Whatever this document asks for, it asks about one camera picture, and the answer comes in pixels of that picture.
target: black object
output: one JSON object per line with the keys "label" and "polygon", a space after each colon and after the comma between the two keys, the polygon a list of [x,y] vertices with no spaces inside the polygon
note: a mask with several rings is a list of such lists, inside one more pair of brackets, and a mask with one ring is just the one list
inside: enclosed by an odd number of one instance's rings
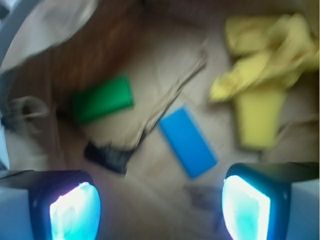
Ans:
{"label": "black object", "polygon": [[98,148],[89,142],[84,150],[84,157],[115,173],[125,175],[127,163],[133,153],[134,150],[116,150],[110,146]]}
{"label": "black object", "polygon": [[30,220],[35,240],[52,239],[50,205],[81,182],[94,184],[90,175],[81,170],[0,171],[1,187],[28,190],[29,211],[32,213]]}
{"label": "black object", "polygon": [[5,17],[9,14],[9,10],[4,6],[0,5],[0,20],[5,19]]}
{"label": "black object", "polygon": [[292,183],[319,178],[318,162],[236,163],[227,174],[236,175],[272,199],[268,240],[286,239]]}

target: green block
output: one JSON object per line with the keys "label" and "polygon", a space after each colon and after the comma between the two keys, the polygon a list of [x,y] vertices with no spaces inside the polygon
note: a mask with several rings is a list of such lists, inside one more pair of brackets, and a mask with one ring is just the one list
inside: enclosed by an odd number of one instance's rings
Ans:
{"label": "green block", "polygon": [[86,124],[134,105],[128,78],[119,76],[72,96],[73,118]]}

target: yellow sponge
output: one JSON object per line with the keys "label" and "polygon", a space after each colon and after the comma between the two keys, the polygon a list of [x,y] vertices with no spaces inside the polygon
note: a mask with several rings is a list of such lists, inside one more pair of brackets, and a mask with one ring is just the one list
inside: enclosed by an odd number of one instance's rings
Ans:
{"label": "yellow sponge", "polygon": [[244,57],[214,81],[209,100],[234,100],[243,147],[271,148],[286,89],[303,72],[319,69],[319,40],[312,39],[307,21],[298,13],[230,17],[225,35],[230,53]]}
{"label": "yellow sponge", "polygon": [[234,98],[240,145],[248,149],[275,146],[278,119],[287,93],[274,84],[250,88]]}

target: blue light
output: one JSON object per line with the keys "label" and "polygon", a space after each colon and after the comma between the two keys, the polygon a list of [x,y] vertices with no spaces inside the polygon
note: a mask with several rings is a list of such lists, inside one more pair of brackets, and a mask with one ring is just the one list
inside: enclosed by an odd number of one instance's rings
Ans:
{"label": "blue light", "polygon": [[237,175],[229,176],[224,182],[222,211],[233,239],[267,239],[270,198]]}
{"label": "blue light", "polygon": [[52,240],[94,240],[100,216],[98,190],[83,182],[50,205]]}

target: blue block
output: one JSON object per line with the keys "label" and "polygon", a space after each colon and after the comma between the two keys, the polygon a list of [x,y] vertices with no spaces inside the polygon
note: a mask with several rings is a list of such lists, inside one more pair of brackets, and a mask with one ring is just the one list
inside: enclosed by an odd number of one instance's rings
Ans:
{"label": "blue block", "polygon": [[216,158],[185,106],[162,118],[159,125],[191,178],[216,165]]}

